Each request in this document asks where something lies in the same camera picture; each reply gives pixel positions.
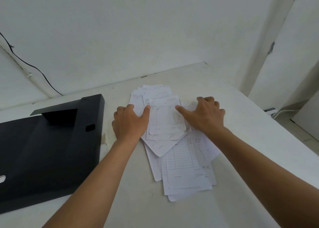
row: hand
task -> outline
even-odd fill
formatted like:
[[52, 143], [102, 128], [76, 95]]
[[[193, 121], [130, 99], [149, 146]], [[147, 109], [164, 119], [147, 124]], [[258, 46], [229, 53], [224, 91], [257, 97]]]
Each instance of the hand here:
[[138, 117], [133, 111], [134, 105], [119, 106], [114, 113], [114, 121], [112, 121], [113, 130], [116, 138], [123, 139], [125, 137], [138, 139], [145, 133], [150, 117], [150, 106], [144, 108], [141, 117]]
[[184, 107], [176, 105], [176, 110], [195, 129], [207, 135], [211, 131], [224, 129], [225, 110], [219, 109], [219, 103], [213, 97], [197, 97], [197, 108], [188, 111]]

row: stack of papers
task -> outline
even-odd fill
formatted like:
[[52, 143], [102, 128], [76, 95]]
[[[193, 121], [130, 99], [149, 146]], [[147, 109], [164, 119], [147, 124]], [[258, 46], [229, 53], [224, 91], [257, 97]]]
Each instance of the stack of papers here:
[[[142, 140], [154, 179], [163, 180], [164, 194], [170, 201], [216, 185], [211, 161], [220, 151], [202, 132], [191, 129], [175, 109], [181, 102], [168, 86], [143, 85], [131, 93], [130, 104], [138, 116], [146, 105], [151, 106]], [[196, 108], [194, 103], [182, 106]]]

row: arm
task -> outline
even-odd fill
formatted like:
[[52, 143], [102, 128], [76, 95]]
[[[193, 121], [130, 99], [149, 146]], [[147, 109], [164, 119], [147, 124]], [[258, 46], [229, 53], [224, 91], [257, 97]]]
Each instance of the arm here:
[[198, 97], [195, 111], [176, 109], [231, 162], [281, 227], [319, 227], [319, 190], [246, 144], [224, 127], [225, 110], [213, 97]]
[[147, 129], [150, 106], [141, 117], [133, 105], [118, 107], [112, 122], [117, 140], [81, 186], [43, 228], [103, 227], [111, 209], [125, 166]]

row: floor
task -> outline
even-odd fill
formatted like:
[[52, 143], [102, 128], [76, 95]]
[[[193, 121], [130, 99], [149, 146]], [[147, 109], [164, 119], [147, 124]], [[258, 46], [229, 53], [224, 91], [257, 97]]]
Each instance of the floor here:
[[275, 120], [319, 156], [319, 141], [290, 120], [295, 114], [296, 112], [283, 112]]

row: tabletop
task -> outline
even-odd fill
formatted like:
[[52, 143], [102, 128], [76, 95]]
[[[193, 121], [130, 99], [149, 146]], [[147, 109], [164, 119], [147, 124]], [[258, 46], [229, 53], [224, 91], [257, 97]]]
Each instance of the tabletop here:
[[[29, 117], [35, 110], [101, 93], [105, 99], [101, 157], [115, 135], [111, 122], [118, 106], [126, 106], [132, 90], [143, 84], [170, 86], [182, 102], [213, 96], [226, 110], [225, 126], [239, 138], [319, 188], [319, 157], [270, 118], [204, 62], [161, 73], [0, 111], [0, 122]], [[155, 182], [143, 145], [139, 142], [123, 174], [105, 227], [279, 227], [239, 174], [220, 154], [212, 162], [217, 179], [213, 190], [177, 202], [164, 196]], [[0, 215], [0, 227], [40, 228], [69, 196]]]

